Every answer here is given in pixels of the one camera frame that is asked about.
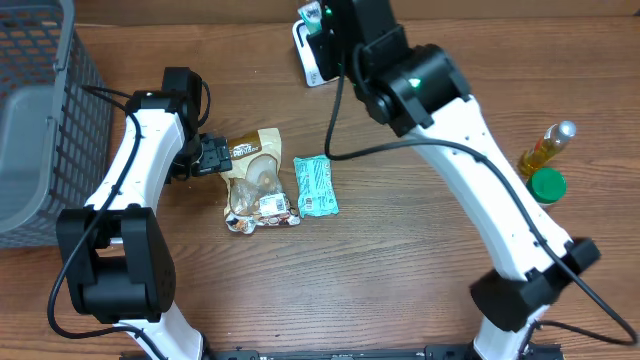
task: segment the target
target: green led light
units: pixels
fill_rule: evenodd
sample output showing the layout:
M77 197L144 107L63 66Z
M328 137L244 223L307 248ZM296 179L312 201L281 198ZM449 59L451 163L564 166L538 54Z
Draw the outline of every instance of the green led light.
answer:
M420 79L416 79L416 78L409 79L409 84L411 84L411 86L413 86L414 88L420 86L421 82L422 81Z

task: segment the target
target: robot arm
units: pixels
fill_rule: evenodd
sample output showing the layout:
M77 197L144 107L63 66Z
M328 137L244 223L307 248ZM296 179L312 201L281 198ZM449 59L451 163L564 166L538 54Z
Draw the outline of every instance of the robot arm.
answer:
M538 206L493 141L454 62L435 45L409 48L388 0L323 0L321 10L322 30L308 42L323 79L346 73L369 115L398 137L451 141L484 155L504 175L547 245L575 273L599 258L590 239L574 242ZM484 163L446 146L415 149L449 185L495 266L471 286L485 318L473 349L460 356L514 360L530 325L570 280L539 246L505 185Z
M188 68L167 68L162 91L136 91L125 106L129 116L124 138L107 176L85 208L63 210L56 225L66 263L88 224L105 206L139 136L118 194L66 275L76 311L93 315L103 324L138 329L164 358L175 360L200 360L207 346L173 302L175 267L155 217L160 192L171 178L231 168L226 139L198 133L206 120L198 121L201 86L200 77ZM124 256L98 255L96 250L114 244L122 244ZM129 334L158 359L143 337Z
M140 109L135 113L140 123L142 140L136 158L110 210L124 210L131 204L149 207L155 212L160 191L173 159L184 145L184 129L177 113L164 109ZM85 206L100 209L111 192L111 185L122 173L133 148L136 129L127 116L122 144L98 190Z

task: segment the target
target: green bottle cap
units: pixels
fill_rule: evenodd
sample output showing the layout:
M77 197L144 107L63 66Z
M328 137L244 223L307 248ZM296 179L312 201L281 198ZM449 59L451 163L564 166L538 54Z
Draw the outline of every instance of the green bottle cap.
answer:
M567 193L567 181L560 172L542 168L527 181L527 189L537 202L553 204Z

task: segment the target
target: white label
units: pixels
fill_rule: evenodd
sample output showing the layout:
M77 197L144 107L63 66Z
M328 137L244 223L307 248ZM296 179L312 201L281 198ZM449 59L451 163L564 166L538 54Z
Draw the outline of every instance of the white label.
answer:
M313 199L306 198L304 201L304 207L307 211L313 211Z
M260 214L262 216L280 215L286 212L284 194L280 193L260 198Z

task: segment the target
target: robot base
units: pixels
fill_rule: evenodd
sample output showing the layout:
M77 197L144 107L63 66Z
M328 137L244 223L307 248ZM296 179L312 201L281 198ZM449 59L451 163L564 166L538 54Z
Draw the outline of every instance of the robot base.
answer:
M141 357L121 357L121 360L148 360ZM518 360L563 360L560 345L530 344L527 355ZM470 344L427 345L424 349L407 350L340 350L302 351L260 354L254 350L211 352L203 360L480 360Z

